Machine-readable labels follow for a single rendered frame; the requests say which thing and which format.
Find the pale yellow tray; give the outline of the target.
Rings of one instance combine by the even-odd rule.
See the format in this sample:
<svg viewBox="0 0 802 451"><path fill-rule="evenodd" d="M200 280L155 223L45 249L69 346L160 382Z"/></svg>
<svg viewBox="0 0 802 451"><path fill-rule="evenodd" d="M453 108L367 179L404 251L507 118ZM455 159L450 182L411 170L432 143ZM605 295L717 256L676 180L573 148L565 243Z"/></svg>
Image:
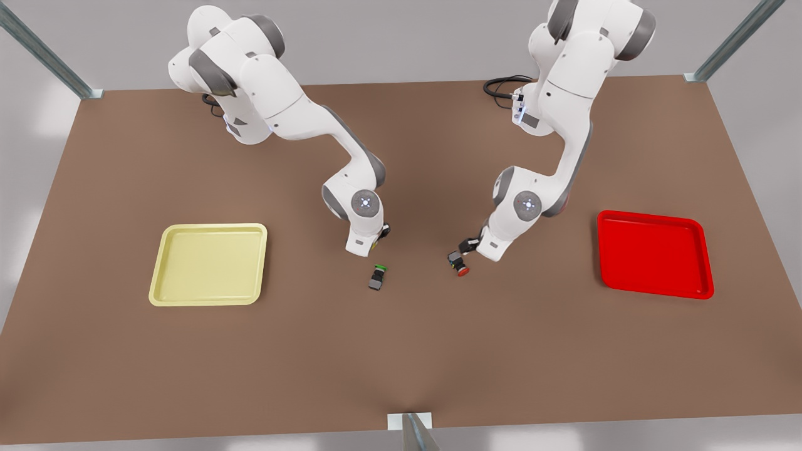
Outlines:
<svg viewBox="0 0 802 451"><path fill-rule="evenodd" d="M268 231L258 223L177 224L162 234L153 306L244 306L261 294Z"/></svg>

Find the red tray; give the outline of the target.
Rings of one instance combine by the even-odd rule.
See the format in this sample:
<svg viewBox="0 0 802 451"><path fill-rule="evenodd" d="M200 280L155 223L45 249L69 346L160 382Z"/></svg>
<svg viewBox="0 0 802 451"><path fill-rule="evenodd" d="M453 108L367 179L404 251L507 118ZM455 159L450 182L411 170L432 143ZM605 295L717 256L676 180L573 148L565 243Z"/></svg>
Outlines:
<svg viewBox="0 0 802 451"><path fill-rule="evenodd" d="M596 227L601 279L609 288L713 297L706 237L696 220L607 209Z"/></svg>

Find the silver frame post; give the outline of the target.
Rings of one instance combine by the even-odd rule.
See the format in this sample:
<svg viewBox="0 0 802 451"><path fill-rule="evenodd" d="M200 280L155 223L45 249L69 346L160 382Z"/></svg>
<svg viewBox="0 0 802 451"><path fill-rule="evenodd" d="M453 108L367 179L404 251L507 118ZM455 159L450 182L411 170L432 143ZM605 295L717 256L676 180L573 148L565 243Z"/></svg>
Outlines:
<svg viewBox="0 0 802 451"><path fill-rule="evenodd" d="M0 28L5 29L29 54L42 63L61 83L81 100L102 99L104 91L91 88L68 64L28 28L22 19L0 0Z"/></svg>
<svg viewBox="0 0 802 451"><path fill-rule="evenodd" d="M403 451L441 451L430 432L432 413L389 413L387 430L403 433Z"/></svg>
<svg viewBox="0 0 802 451"><path fill-rule="evenodd" d="M722 41L696 71L684 73L684 81L687 83L707 83L785 2L786 0L760 0L758 5L731 31L730 35Z"/></svg>

